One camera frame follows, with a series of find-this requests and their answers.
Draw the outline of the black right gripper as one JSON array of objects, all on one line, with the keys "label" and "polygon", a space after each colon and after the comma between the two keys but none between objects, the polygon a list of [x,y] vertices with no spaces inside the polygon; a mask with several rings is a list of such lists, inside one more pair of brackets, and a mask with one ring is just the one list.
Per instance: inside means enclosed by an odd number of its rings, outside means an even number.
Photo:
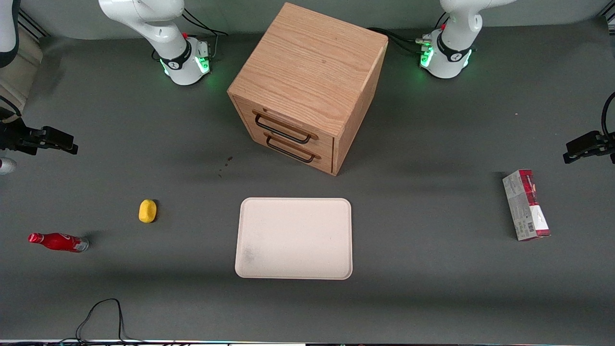
[{"label": "black right gripper", "polygon": [[39,148],[56,149],[77,155],[78,145],[74,136],[50,126],[43,127],[44,139],[35,135],[37,129],[25,125],[21,118],[2,120],[0,123],[0,149],[36,155]]}]

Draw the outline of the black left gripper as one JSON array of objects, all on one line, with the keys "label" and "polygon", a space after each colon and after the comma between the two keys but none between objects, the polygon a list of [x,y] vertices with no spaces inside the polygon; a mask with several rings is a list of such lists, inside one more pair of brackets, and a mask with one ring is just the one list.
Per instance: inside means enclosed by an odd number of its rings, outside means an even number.
[{"label": "black left gripper", "polygon": [[571,164],[581,158],[605,155],[615,164],[615,132],[601,135],[598,131],[590,131],[567,142],[563,160],[565,164]]}]

